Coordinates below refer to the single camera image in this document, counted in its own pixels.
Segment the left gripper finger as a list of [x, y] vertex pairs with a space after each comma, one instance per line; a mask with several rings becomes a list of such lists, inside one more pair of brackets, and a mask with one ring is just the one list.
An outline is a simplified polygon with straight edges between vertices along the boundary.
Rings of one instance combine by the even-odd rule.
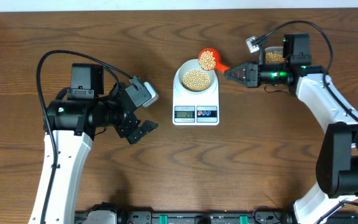
[[138, 126], [135, 131], [135, 143], [140, 141], [149, 132], [158, 128], [158, 123], [153, 121], [145, 120], [141, 126]]
[[150, 99], [150, 95], [146, 90], [144, 82], [139, 77], [135, 76], [134, 78], [130, 79], [130, 83], [131, 85], [126, 88], [126, 92], [132, 102], [138, 108]]

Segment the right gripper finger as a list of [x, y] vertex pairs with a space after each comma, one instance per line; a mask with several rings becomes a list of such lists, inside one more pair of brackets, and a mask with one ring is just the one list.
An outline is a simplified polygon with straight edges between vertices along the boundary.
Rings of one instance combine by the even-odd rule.
[[244, 76], [243, 74], [235, 74], [235, 73], [225, 73], [224, 74], [225, 78], [227, 80], [232, 80], [235, 82], [238, 82], [244, 86], [247, 86], [247, 79], [246, 76]]
[[245, 77], [247, 64], [242, 63], [224, 72], [226, 77]]

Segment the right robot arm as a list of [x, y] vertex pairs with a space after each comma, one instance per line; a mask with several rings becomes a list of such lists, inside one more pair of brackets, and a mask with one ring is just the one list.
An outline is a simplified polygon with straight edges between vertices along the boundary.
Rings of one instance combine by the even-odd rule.
[[257, 38], [247, 39], [258, 62], [227, 69], [224, 76], [248, 88], [287, 85], [312, 112], [324, 139], [316, 163], [316, 183], [281, 216], [281, 223], [325, 223], [346, 204], [358, 206], [358, 111], [338, 92], [327, 69], [312, 65], [308, 34], [286, 34], [283, 63], [265, 63]]

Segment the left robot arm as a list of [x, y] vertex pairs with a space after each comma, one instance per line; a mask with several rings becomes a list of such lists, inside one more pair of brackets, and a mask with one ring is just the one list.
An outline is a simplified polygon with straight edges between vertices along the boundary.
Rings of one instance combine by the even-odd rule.
[[133, 77], [129, 86], [116, 82], [104, 95], [108, 71], [102, 65], [74, 63], [70, 87], [47, 107], [44, 164], [30, 223], [74, 223], [82, 171], [97, 128], [112, 126], [129, 144], [157, 128], [134, 114], [158, 99], [151, 84]]

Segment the red measuring scoop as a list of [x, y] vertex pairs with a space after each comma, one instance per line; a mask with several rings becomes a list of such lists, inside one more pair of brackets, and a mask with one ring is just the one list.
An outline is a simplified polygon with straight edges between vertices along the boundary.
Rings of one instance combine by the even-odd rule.
[[204, 52], [204, 51], [206, 51], [206, 50], [210, 50], [210, 51], [212, 51], [213, 54], [214, 54], [215, 61], [216, 61], [216, 66], [215, 66], [214, 70], [218, 70], [218, 71], [223, 72], [223, 73], [224, 73], [226, 70], [229, 70], [229, 67], [228, 67], [228, 66], [223, 65], [223, 64], [221, 63], [221, 56], [220, 56], [219, 52], [218, 52], [216, 49], [213, 49], [213, 48], [205, 48], [205, 49], [203, 49], [203, 50], [199, 53], [199, 56], [200, 56], [200, 54], [201, 54], [202, 52]]

